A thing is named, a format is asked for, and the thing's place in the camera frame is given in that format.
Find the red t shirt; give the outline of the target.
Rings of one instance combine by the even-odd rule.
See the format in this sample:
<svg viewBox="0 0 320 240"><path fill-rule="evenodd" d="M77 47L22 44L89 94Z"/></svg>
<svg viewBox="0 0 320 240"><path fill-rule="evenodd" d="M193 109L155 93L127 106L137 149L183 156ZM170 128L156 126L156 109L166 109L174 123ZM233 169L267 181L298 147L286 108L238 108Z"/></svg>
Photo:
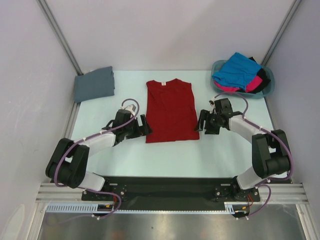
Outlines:
<svg viewBox="0 0 320 240"><path fill-rule="evenodd" d="M195 141L198 123L192 84L180 79L150 80L147 87L146 120L152 129L146 143Z"/></svg>

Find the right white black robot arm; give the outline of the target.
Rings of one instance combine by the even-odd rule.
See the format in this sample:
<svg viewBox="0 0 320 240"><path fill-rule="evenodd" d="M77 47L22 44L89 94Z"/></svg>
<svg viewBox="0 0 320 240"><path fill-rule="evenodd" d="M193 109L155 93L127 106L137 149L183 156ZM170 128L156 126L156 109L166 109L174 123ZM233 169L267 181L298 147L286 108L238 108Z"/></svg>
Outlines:
<svg viewBox="0 0 320 240"><path fill-rule="evenodd" d="M224 128L243 137L251 144L251 167L235 176L227 187L217 186L217 202L233 200L243 202L254 189L274 179L276 175L290 173L292 155L283 130L267 130L249 120L244 112L234 111L228 98L210 100L211 110L201 110L195 131L218 135Z"/></svg>

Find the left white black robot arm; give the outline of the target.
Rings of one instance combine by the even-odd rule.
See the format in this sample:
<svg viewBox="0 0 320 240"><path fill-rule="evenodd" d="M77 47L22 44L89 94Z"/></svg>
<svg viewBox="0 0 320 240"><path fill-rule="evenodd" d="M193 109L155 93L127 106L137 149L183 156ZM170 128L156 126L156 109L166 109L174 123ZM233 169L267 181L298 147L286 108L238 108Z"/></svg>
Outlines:
<svg viewBox="0 0 320 240"><path fill-rule="evenodd" d="M90 190L100 200L110 196L111 188L104 177L87 170L88 160L107 148L124 140L144 137L152 133L144 114L140 115L141 125L133 110L119 109L108 124L98 133L78 141L62 138L45 169L45 175L59 187Z"/></svg>

